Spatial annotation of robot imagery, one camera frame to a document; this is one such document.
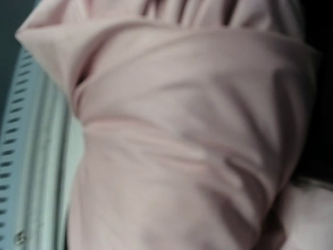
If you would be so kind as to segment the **pink umbrella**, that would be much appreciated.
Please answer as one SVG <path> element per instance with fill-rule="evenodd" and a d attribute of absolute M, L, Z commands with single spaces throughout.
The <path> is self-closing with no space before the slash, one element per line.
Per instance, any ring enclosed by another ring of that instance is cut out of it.
<path fill-rule="evenodd" d="M 332 249 L 302 1 L 41 1 L 16 32 L 85 151 L 69 249 Z"/>

